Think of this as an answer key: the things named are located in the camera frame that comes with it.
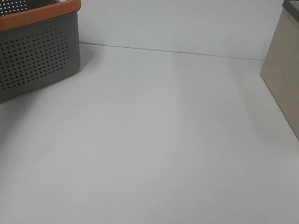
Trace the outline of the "grey perforated basket orange rim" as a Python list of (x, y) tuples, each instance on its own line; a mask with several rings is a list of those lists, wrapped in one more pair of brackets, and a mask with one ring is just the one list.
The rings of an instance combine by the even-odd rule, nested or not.
[(0, 0), (0, 103), (78, 72), (81, 0)]

